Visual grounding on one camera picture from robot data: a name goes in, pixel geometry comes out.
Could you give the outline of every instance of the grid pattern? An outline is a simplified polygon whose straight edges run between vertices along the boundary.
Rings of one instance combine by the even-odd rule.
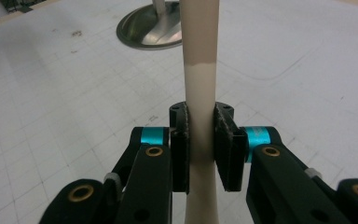
[[[144,4],[63,0],[0,24],[0,224],[37,223],[69,182],[102,180],[134,126],[169,125],[185,100],[182,48],[130,49],[115,34]],[[219,26],[216,99],[236,122],[275,126],[334,188],[358,176],[358,7],[222,1]],[[245,192],[218,184],[221,223],[252,223]],[[173,200],[184,223],[186,197]]]

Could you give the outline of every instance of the round metal stand base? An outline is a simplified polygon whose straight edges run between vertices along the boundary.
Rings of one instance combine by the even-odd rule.
[[[124,17],[117,37],[135,49],[167,49],[182,44],[178,2],[166,2],[166,11],[157,15],[153,5],[141,7]]]

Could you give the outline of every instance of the table surface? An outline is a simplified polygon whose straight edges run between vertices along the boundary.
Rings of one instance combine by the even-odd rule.
[[[116,37],[146,2],[61,0],[0,21],[0,224],[36,223],[67,183],[102,180],[134,126],[169,125],[169,106],[185,100],[182,47]],[[275,126],[333,188],[358,177],[356,3],[220,3],[216,100],[241,126]],[[218,183],[221,223],[252,223],[245,192]],[[183,223],[186,197],[173,199]]]

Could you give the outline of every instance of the blue spacer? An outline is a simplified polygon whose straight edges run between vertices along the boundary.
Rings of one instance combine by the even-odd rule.
[[[252,156],[255,148],[262,144],[270,144],[269,131],[266,127],[245,127],[248,134],[249,156],[246,162],[252,162]]]
[[[163,145],[164,128],[144,127],[142,129],[141,144],[144,145]]]

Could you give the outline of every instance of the metal base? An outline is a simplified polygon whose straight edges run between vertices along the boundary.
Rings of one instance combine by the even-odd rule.
[[[117,37],[136,49],[167,49],[182,44],[178,2],[166,2],[158,16],[153,5],[141,7],[124,17],[117,26]]]

